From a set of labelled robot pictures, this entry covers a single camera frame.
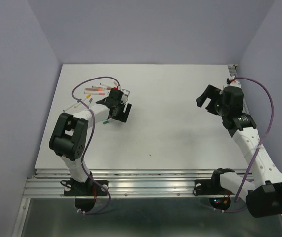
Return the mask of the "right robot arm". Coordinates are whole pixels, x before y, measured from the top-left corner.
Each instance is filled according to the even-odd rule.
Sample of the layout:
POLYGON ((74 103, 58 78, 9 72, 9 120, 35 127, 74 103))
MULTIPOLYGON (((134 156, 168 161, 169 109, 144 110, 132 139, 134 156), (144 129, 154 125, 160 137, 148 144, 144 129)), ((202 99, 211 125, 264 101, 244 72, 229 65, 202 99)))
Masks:
POLYGON ((282 214, 282 173, 262 145, 254 119, 243 111, 242 89, 231 85, 219 89, 209 85, 196 99, 197 106, 201 107, 206 99, 210 99, 206 110, 222 118, 224 128, 249 165, 253 182, 232 169, 219 168, 209 180, 197 180, 193 193, 222 195, 229 191, 245 202, 255 218, 282 214))

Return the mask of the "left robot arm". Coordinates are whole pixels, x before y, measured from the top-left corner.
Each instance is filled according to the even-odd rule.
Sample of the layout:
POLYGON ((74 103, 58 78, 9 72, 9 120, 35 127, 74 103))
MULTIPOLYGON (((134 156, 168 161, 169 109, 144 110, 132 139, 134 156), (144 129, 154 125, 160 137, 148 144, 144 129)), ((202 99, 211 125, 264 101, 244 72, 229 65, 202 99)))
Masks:
POLYGON ((92 174, 84 163, 84 155, 91 143, 96 124, 110 119, 127 122, 132 105, 128 103, 130 92, 111 89, 108 96, 86 105, 75 114, 63 112, 58 117, 49 148, 58 155, 68 168, 75 188, 86 195, 92 191, 92 174))

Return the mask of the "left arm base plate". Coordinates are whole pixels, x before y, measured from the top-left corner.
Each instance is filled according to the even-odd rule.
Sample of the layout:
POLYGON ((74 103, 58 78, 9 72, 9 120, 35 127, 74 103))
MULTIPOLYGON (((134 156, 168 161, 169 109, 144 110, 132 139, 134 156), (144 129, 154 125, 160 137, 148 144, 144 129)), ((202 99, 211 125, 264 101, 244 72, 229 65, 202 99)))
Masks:
POLYGON ((104 188, 99 187, 90 179, 85 183, 75 181, 74 179, 62 180, 60 184, 64 187, 64 196, 67 197, 92 197, 94 195, 97 195, 97 197, 107 196, 104 188))

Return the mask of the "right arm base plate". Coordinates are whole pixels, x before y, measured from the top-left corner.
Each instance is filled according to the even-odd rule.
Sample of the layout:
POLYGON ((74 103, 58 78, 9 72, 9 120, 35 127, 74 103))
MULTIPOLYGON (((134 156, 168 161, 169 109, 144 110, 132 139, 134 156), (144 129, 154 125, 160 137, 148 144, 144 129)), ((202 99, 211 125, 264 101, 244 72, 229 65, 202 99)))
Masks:
POLYGON ((193 194, 195 196, 214 196, 228 195, 230 191, 224 189, 219 184, 215 184, 211 179, 196 179, 194 180, 193 194))

